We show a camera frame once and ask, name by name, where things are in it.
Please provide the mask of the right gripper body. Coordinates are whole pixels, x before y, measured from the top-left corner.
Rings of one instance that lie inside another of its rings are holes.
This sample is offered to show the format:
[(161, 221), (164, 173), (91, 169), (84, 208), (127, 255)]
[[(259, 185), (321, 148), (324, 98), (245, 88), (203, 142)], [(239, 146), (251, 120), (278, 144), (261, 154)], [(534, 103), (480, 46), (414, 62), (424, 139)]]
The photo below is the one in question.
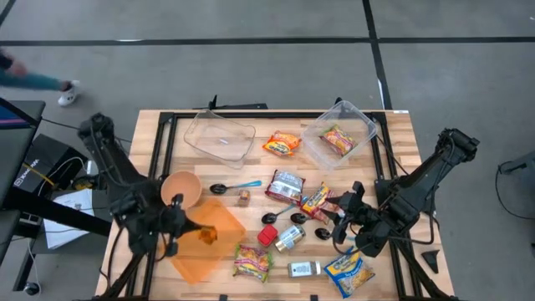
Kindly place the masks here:
[(365, 189), (360, 181), (355, 181), (353, 192), (347, 191), (344, 194), (349, 194), (349, 204), (347, 206), (339, 206), (344, 211), (344, 219), (340, 224), (335, 224), (336, 230), (341, 229), (346, 231), (350, 224), (357, 224), (363, 227), (372, 227), (375, 222), (375, 210), (370, 205), (363, 202)]

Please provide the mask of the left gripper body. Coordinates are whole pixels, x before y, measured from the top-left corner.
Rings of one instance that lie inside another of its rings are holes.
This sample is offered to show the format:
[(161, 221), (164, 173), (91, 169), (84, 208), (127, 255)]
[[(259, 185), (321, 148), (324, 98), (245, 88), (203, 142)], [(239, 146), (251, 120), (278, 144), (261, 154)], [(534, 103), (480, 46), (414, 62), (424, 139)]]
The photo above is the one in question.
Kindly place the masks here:
[(164, 240), (163, 257), (171, 257), (177, 253), (176, 234), (180, 233), (184, 224), (185, 212), (181, 208), (184, 195), (178, 193), (171, 198), (171, 204), (167, 206), (163, 213), (162, 237), (165, 234), (168, 238)]

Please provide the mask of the yellow and red ramen packet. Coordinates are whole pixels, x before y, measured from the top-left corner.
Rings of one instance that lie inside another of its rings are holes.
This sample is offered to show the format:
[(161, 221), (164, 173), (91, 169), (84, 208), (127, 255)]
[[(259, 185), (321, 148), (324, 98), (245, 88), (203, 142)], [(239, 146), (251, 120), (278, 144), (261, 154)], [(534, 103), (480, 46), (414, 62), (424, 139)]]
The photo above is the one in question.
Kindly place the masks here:
[(322, 212), (322, 209), (328, 212), (338, 213), (338, 205), (327, 202), (326, 199), (334, 197), (334, 192), (323, 181), (317, 191), (306, 201), (303, 201), (300, 207), (301, 212), (312, 219), (321, 221), (323, 224), (329, 224), (329, 217)]

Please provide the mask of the silver and red snack packet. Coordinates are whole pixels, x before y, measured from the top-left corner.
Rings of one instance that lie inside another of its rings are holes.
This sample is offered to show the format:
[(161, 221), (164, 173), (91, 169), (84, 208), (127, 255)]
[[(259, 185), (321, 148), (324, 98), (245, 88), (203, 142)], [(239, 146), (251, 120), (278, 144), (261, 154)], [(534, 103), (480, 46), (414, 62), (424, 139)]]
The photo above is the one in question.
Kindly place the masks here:
[(277, 201), (299, 206), (303, 200), (306, 179), (287, 171), (275, 170), (265, 194)]

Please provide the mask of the blue and yellow ramen packet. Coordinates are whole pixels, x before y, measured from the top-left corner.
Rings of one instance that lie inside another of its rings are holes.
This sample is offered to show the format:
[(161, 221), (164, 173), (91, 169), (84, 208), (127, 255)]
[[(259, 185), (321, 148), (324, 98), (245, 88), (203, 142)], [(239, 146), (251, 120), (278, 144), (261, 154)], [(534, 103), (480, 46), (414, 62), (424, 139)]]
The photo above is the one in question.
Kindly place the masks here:
[(350, 297), (354, 291), (375, 276), (375, 272), (351, 247), (324, 267), (325, 273), (335, 284), (342, 298)]

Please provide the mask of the green-edged ramen packet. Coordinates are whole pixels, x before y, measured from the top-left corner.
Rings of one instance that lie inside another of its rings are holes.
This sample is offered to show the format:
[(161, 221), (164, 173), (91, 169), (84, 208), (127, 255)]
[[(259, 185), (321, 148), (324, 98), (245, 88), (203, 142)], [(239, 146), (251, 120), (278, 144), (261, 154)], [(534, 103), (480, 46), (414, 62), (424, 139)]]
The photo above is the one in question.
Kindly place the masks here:
[(265, 283), (272, 266), (273, 257), (270, 252), (240, 244), (235, 250), (232, 275), (249, 276)]
[(340, 156), (346, 156), (357, 146), (357, 142), (338, 125), (333, 125), (327, 129), (319, 138)]

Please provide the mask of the small red box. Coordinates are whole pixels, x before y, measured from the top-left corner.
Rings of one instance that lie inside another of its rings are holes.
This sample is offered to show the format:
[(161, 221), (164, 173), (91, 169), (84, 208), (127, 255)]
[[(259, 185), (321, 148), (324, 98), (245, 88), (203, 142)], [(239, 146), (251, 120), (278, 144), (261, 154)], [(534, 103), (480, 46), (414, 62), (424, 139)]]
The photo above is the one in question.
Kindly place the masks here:
[(269, 247), (278, 236), (278, 230), (267, 224), (257, 235), (257, 241), (263, 247)]

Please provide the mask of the orange ramen packet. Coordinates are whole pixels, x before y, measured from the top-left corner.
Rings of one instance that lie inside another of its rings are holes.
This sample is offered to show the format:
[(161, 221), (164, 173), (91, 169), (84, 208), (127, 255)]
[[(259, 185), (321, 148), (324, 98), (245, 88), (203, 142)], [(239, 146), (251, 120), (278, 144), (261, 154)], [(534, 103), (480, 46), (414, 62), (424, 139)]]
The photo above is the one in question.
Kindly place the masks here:
[(277, 130), (262, 148), (277, 156), (293, 156), (293, 150), (299, 147), (300, 143), (301, 139), (296, 135)]

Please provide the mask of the clear plastic food container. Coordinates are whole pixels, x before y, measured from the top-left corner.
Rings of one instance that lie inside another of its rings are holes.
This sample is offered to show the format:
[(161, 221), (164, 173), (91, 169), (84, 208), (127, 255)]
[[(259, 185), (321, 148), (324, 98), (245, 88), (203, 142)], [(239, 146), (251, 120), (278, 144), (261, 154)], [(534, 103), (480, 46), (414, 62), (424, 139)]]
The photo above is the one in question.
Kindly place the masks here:
[[(357, 142), (357, 146), (346, 156), (340, 156), (319, 138), (333, 125), (338, 125)], [(376, 135), (375, 122), (356, 106), (343, 100), (307, 125), (301, 133), (301, 140), (303, 150), (319, 167), (333, 170), (343, 166), (352, 156), (357, 155)]]

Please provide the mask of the orange square plate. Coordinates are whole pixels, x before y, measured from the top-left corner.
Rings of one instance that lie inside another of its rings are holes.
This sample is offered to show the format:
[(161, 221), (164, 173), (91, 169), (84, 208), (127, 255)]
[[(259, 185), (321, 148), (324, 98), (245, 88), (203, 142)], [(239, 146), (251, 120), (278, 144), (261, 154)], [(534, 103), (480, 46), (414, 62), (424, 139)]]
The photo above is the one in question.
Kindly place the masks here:
[(176, 239), (178, 253), (156, 264), (156, 275), (189, 285), (222, 283), (232, 276), (236, 246), (246, 236), (245, 227), (217, 197), (205, 197), (186, 215), (217, 229), (217, 240), (207, 245), (198, 237)]

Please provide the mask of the orange plastic bowl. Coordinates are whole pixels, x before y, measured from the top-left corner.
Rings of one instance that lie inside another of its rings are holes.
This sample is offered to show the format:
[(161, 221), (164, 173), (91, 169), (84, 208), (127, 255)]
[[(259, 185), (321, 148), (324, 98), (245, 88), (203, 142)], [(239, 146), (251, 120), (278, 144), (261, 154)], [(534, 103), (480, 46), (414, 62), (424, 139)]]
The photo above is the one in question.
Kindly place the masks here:
[(160, 189), (162, 201), (166, 205), (171, 204), (171, 199), (177, 195), (183, 195), (181, 208), (186, 210), (197, 204), (201, 197), (202, 187), (200, 179), (192, 172), (178, 171), (169, 175)]

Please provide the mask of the black computer box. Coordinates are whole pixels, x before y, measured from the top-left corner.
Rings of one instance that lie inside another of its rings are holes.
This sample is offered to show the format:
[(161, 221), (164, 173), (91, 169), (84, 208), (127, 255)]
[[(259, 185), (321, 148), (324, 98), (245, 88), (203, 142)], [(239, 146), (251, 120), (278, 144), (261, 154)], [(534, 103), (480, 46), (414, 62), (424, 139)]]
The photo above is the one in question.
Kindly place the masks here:
[(40, 134), (31, 143), (13, 187), (39, 196), (67, 190), (87, 161), (75, 148)]

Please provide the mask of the black monitor with blue screen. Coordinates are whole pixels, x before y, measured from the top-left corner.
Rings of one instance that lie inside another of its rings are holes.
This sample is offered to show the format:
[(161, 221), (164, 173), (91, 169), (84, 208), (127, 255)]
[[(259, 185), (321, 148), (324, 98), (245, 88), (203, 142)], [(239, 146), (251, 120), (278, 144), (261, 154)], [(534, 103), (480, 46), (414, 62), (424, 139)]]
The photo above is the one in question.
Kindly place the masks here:
[(37, 132), (45, 106), (42, 100), (0, 98), (0, 210), (10, 207), (10, 190)]

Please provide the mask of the black triangular bracket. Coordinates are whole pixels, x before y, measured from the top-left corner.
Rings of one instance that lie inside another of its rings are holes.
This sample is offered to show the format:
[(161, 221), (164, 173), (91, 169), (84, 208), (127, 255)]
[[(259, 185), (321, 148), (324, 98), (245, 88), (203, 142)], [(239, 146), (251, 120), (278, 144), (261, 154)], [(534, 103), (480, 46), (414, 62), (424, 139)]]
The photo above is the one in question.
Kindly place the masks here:
[(437, 261), (439, 252), (439, 250), (430, 250), (425, 251), (421, 254), (424, 261), (427, 263), (431, 271), (435, 274), (438, 274), (440, 272)]

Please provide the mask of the black cart frame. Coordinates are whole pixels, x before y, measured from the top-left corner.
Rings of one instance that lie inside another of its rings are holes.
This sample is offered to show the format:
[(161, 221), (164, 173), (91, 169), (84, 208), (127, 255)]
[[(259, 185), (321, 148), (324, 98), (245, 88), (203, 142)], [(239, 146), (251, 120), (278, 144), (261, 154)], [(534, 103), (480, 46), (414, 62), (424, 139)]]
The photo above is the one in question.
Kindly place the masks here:
[(22, 212), (58, 222), (75, 229), (92, 232), (105, 237), (109, 236), (111, 222), (90, 216), (86, 212), (76, 211), (70, 207), (59, 205), (49, 199), (34, 195), (16, 187), (0, 189), (0, 266), (12, 241), (13, 235), (29, 237), (29, 243), (23, 265), (15, 279), (13, 291), (23, 291), (28, 281), (34, 259), (32, 245), (39, 236), (39, 226), (18, 227)]

